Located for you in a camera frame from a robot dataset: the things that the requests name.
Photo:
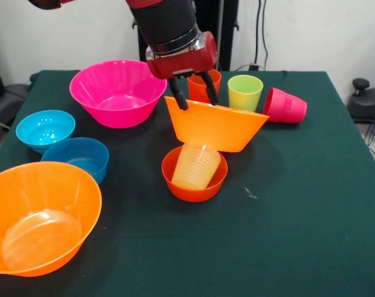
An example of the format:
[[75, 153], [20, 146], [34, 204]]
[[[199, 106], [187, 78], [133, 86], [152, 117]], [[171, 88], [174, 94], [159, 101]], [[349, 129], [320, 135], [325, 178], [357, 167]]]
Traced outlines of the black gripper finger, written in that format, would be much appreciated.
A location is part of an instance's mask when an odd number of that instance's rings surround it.
[[202, 79], [206, 86], [207, 96], [211, 105], [218, 105], [218, 87], [219, 72], [217, 70], [205, 71]]
[[179, 108], [183, 111], [188, 110], [189, 106], [186, 101], [186, 97], [184, 96], [184, 93], [180, 90], [177, 84], [177, 79], [175, 78], [169, 78], [168, 79], [168, 85], [170, 87], [170, 90], [179, 106]]

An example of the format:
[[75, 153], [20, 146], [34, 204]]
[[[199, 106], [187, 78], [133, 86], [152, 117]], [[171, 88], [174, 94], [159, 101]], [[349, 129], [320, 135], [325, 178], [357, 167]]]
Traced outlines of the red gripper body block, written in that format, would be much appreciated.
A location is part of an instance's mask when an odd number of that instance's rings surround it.
[[159, 56], [148, 46], [145, 58], [151, 73], [158, 79], [205, 72], [215, 67], [217, 43], [210, 31], [201, 32], [191, 46], [177, 53]]

